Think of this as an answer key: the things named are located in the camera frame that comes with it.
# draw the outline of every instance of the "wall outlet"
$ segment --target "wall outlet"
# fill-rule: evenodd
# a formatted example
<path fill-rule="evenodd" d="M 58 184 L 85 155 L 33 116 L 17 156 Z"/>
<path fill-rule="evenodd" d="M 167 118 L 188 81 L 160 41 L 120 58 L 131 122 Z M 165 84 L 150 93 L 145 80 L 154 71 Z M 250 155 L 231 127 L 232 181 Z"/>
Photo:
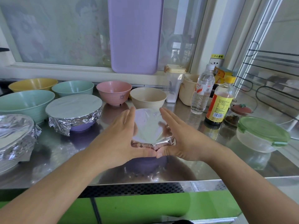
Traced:
<path fill-rule="evenodd" d="M 215 58 L 210 59 L 210 64 L 214 64 L 216 67 L 221 67 L 223 62 L 224 59 L 215 59 Z"/>

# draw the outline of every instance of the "yellow bottle cap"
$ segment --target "yellow bottle cap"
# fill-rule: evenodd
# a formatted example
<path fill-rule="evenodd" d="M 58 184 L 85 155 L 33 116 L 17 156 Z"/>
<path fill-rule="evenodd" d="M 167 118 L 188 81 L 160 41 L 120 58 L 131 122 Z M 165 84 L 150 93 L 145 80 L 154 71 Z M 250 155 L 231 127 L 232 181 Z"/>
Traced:
<path fill-rule="evenodd" d="M 225 77 L 224 82 L 226 82 L 226 83 L 234 83 L 235 80 L 236 80 L 236 77 L 228 75 L 228 76 Z"/>

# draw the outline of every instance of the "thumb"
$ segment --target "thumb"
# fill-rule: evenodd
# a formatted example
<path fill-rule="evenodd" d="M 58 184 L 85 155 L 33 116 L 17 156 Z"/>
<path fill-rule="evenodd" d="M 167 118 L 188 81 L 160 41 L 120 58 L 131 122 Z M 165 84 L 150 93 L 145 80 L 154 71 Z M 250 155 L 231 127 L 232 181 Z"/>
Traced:
<path fill-rule="evenodd" d="M 175 145 L 166 145 L 158 149 L 157 158 L 162 156 L 177 156 L 177 147 Z"/>
<path fill-rule="evenodd" d="M 135 148 L 132 147 L 132 155 L 133 158 L 140 158 L 140 157 L 156 157 L 157 153 L 155 150 L 151 148 Z"/>

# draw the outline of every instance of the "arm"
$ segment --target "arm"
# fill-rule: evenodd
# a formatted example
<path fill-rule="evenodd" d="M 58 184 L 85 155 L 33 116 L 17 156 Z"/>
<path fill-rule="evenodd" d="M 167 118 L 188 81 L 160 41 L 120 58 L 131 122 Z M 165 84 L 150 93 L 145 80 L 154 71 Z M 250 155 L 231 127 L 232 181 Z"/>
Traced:
<path fill-rule="evenodd" d="M 156 156 L 131 147 L 135 109 L 126 110 L 83 151 L 0 210 L 0 223 L 57 223 L 85 187 L 100 173 L 132 158 Z"/>
<path fill-rule="evenodd" d="M 299 205 L 234 152 L 187 125 L 171 111 L 160 109 L 160 112 L 176 145 L 160 148 L 157 157 L 174 155 L 206 162 L 223 180 L 249 223 L 299 223 Z"/>

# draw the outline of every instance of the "green container lid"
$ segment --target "green container lid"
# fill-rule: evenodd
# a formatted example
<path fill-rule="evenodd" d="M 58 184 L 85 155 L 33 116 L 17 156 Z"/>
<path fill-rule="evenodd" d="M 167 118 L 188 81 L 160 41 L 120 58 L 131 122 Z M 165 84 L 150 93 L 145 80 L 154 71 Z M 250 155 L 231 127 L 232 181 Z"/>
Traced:
<path fill-rule="evenodd" d="M 282 147 L 288 144 L 290 134 L 285 129 L 264 119 L 256 117 L 242 117 L 238 122 L 240 132 L 251 133 L 261 139 L 272 143 L 274 147 Z"/>

